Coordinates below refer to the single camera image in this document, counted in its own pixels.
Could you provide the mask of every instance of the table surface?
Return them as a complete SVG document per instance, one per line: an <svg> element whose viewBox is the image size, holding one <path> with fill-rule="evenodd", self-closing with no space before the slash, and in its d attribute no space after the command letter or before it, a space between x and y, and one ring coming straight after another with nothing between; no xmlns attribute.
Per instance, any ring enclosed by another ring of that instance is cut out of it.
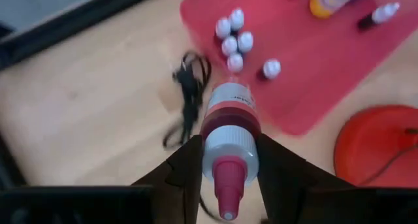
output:
<svg viewBox="0 0 418 224"><path fill-rule="evenodd" d="M171 80L186 50L182 0L147 0L0 72L0 131L31 184L127 185L170 152L166 130L180 117ZM334 172L334 141L344 122L377 104L418 106L415 32L305 136L278 142ZM217 210L212 184L202 195ZM246 189L235 223L265 217L257 183ZM212 223L199 212L198 223Z"/></svg>

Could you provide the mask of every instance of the red cutting mat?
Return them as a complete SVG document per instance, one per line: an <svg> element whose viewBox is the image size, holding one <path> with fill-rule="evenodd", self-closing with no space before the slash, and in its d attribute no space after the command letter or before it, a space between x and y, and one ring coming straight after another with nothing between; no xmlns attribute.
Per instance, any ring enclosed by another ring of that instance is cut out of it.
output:
<svg viewBox="0 0 418 224"><path fill-rule="evenodd" d="M357 31L360 18L389 2L401 4L392 20L365 33ZM292 135L306 133L418 27L418 0L354 0L328 20L313 17L308 3L184 0L180 9L196 45L226 70L214 39L215 24L242 8L243 30L253 33L254 47L239 77L249 82L257 108ZM281 74L262 82L256 72L270 58L280 60Z"/></svg>

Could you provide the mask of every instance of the plastic bottle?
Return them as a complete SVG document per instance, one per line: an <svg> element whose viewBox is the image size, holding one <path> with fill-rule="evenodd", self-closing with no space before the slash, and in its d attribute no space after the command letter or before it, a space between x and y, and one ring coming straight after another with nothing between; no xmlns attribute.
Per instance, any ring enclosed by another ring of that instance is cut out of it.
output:
<svg viewBox="0 0 418 224"><path fill-rule="evenodd" d="M244 67L244 60L242 59L241 54L233 53L228 57L227 60L228 70L232 73L238 73L242 71Z"/></svg>
<svg viewBox="0 0 418 224"><path fill-rule="evenodd" d="M245 31L238 36L238 50L242 53L249 52L254 45L254 38L251 32Z"/></svg>
<svg viewBox="0 0 418 224"><path fill-rule="evenodd" d="M229 22L231 23L231 30L238 31L244 26L244 12L241 8L234 9L229 16Z"/></svg>
<svg viewBox="0 0 418 224"><path fill-rule="evenodd" d="M235 53L238 50L238 42L236 41L236 38L233 36L228 36L222 42L221 49L222 53L227 57Z"/></svg>
<svg viewBox="0 0 418 224"><path fill-rule="evenodd" d="M228 18L221 18L216 23L215 28L216 36L223 40L231 34L231 23L229 22Z"/></svg>
<svg viewBox="0 0 418 224"><path fill-rule="evenodd" d="M212 93L202 123L205 139L203 174L215 183L219 214L225 220L238 216L244 185L257 176L259 160L255 139L261 127L248 87L230 79Z"/></svg>
<svg viewBox="0 0 418 224"><path fill-rule="evenodd" d="M310 10L318 18L328 18L350 0L310 0Z"/></svg>
<svg viewBox="0 0 418 224"><path fill-rule="evenodd" d="M399 3L389 3L387 5L380 6L378 9L362 18L358 22L357 26L361 31L371 29L376 25L387 22L396 14L399 8Z"/></svg>

